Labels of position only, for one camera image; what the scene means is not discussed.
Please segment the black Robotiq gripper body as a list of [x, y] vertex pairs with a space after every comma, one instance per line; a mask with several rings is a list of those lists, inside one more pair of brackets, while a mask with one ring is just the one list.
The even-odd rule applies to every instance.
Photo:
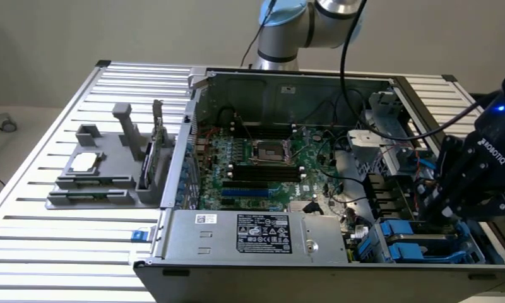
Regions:
[[505, 193], [505, 122], [476, 122], [463, 142], [464, 199]]

